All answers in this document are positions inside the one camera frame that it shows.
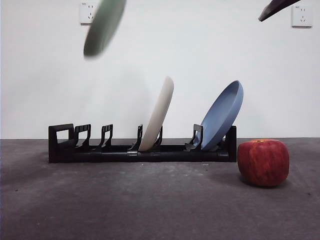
apple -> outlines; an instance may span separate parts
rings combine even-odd
[[[255,139],[240,144],[237,163],[241,175],[257,186],[277,186],[289,174],[288,149],[274,139]]]

white plate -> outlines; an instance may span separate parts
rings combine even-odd
[[[164,123],[172,99],[172,94],[174,93],[174,88],[174,81],[167,76],[162,85],[158,100],[154,106],[148,127],[146,128],[145,134],[142,138],[139,152],[146,152],[154,146],[162,124]]]

plate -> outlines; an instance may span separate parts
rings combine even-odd
[[[83,55],[92,57],[100,54],[114,36],[127,0],[102,0],[86,36]]]
[[[164,123],[172,95],[174,93],[174,88],[174,82],[167,76],[154,106],[148,127],[146,128],[145,134],[142,138],[139,152],[146,152],[154,146],[160,129]]]
[[[267,5],[260,17],[259,20],[263,22],[264,20],[270,18],[272,15],[276,14],[277,12],[280,12],[282,9],[298,2],[300,0],[272,0],[269,5]]]
[[[244,89],[239,81],[230,83],[215,100],[201,125],[203,126],[203,141],[201,150],[210,151],[227,134],[240,111],[244,98]],[[199,143],[199,133],[194,139],[194,145]]]

electrical outlet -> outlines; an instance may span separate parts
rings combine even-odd
[[[313,12],[310,5],[292,6],[292,27],[307,27],[313,25]]]
[[[79,20],[81,24],[91,24],[95,18],[100,1],[81,1]]]

dish rack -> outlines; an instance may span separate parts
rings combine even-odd
[[[152,149],[139,152],[142,141],[143,125],[137,128],[137,139],[132,145],[113,145],[113,124],[101,128],[99,145],[90,145],[91,124],[74,127],[73,124],[54,125],[48,127],[49,163],[81,163],[81,162],[237,162],[237,128],[232,126],[225,139],[211,151],[202,151],[204,127],[193,125],[193,137],[185,144],[165,145],[163,128]],[[68,140],[58,143],[57,132],[68,131]],[[87,132],[87,137],[79,144],[79,133]]]

